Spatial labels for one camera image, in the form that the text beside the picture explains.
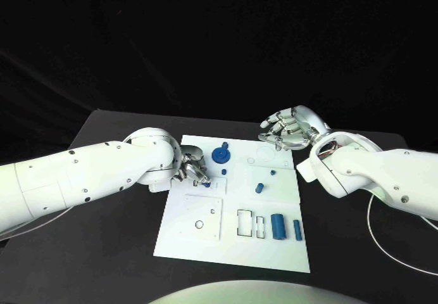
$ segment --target blue cylinder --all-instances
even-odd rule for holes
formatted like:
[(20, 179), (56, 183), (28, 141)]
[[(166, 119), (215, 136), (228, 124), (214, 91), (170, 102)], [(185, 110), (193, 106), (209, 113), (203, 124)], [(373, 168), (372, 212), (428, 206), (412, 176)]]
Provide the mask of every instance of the blue cylinder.
[(228, 142), (222, 143), (221, 148), (214, 149), (212, 159), (216, 163), (226, 163), (231, 160), (231, 152), (228, 150)]
[(294, 220), (294, 230), (296, 230), (296, 239), (297, 239), (297, 241), (301, 241), (303, 237), (301, 237), (301, 228), (300, 228), (299, 220)]
[(258, 187), (255, 188), (255, 192), (258, 194), (262, 192), (262, 183), (258, 184)]
[(273, 238), (286, 239), (286, 219), (283, 214), (271, 214)]

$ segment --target white board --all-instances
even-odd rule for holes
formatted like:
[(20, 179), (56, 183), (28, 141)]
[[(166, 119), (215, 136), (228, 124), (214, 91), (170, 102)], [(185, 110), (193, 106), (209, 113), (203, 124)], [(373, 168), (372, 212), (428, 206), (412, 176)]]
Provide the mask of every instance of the white board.
[[(212, 152), (224, 141), (229, 145), (231, 160), (218, 164), (212, 160)], [(154, 255), (310, 272), (291, 152), (277, 152), (274, 146), (261, 141), (214, 137), (183, 136), (182, 144), (192, 144), (203, 150), (212, 186), (195, 187), (189, 180), (173, 180)], [(260, 182), (265, 187), (258, 194)], [(238, 235), (238, 210), (252, 212), (251, 237)], [(273, 238), (270, 216), (274, 213), (281, 213), (286, 218), (287, 239), (281, 241)], [(257, 217), (264, 218), (264, 239), (257, 237)], [(205, 221), (202, 228), (196, 227), (198, 218)], [(296, 240), (294, 220), (300, 220), (301, 241)]]

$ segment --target black backdrop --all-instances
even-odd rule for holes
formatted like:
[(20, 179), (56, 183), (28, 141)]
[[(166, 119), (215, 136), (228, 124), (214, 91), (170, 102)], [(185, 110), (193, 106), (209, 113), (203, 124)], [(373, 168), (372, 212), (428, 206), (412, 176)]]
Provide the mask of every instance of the black backdrop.
[(97, 108), (260, 122), (309, 105), (335, 128), (434, 148), (420, 3), (3, 1), (0, 40), (0, 162), (65, 149)]

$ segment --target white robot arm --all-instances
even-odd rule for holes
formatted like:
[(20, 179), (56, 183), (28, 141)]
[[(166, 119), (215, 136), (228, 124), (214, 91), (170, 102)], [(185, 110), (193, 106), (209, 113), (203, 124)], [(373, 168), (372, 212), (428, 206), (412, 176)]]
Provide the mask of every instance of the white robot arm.
[(313, 145), (309, 159), (297, 165), (307, 182), (317, 179), (337, 198), (365, 189), (394, 208), (438, 220), (437, 154), (409, 149), (382, 151), (359, 134), (333, 132), (306, 106), (277, 112), (261, 127), (273, 123), (260, 139), (277, 150)]
[(0, 166), (0, 232), (19, 224), (128, 189), (136, 182), (152, 192), (186, 177), (208, 184), (203, 152), (180, 146), (154, 128), (123, 142), (108, 141)]

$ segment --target black table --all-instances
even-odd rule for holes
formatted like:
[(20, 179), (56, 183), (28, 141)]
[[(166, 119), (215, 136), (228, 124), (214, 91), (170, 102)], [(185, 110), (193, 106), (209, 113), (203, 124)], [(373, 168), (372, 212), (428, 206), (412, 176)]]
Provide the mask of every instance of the black table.
[[(257, 140), (260, 133), (255, 123), (98, 110), (71, 147), (123, 140), (144, 127), (166, 129), (179, 141), (183, 134)], [(396, 134), (360, 134), (384, 149), (407, 147)], [(294, 152), (296, 164), (307, 155), (309, 149)], [(311, 274), (154, 257), (167, 192), (153, 194), (137, 184), (10, 240), (0, 256), (0, 302), (147, 303), (190, 286), (238, 279), (307, 284), (371, 303), (434, 301), (438, 277), (395, 263), (372, 242), (371, 194), (336, 199), (300, 174), (299, 185)], [(398, 258), (438, 271), (438, 232), (420, 217), (376, 200), (372, 227)]]

